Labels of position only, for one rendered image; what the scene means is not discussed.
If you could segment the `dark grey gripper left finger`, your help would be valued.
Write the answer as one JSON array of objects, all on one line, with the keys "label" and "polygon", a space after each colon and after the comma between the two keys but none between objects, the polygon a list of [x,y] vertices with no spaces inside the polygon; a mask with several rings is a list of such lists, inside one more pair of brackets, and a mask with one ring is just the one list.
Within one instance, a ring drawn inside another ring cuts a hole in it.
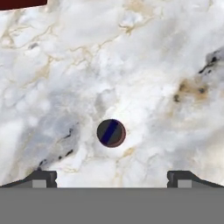
[{"label": "dark grey gripper left finger", "polygon": [[6,185],[2,185],[2,188],[56,188],[56,178],[56,171],[34,171],[24,179],[14,181]]}]

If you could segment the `dark red cabinet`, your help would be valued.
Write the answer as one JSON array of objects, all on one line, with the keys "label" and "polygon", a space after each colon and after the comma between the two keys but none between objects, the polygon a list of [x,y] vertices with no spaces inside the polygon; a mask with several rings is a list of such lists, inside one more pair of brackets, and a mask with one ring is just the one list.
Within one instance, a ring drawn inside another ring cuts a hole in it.
[{"label": "dark red cabinet", "polygon": [[47,0],[0,0],[0,11],[46,5]]}]

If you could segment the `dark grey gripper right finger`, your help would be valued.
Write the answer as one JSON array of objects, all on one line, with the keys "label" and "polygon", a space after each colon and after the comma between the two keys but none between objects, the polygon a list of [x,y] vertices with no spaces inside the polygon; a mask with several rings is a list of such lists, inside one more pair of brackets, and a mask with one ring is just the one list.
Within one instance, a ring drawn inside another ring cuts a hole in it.
[{"label": "dark grey gripper right finger", "polygon": [[201,179],[191,171],[168,171],[167,179],[168,188],[224,188],[224,185],[218,185],[213,182]]}]

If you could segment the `dark round drink can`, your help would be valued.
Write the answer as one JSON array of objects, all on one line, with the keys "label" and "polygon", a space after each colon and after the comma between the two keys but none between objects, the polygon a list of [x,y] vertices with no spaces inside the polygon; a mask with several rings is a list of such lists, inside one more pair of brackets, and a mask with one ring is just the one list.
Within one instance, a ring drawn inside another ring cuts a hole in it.
[{"label": "dark round drink can", "polygon": [[102,145],[115,148],[123,143],[126,130],[120,121],[107,119],[98,125],[96,135]]}]

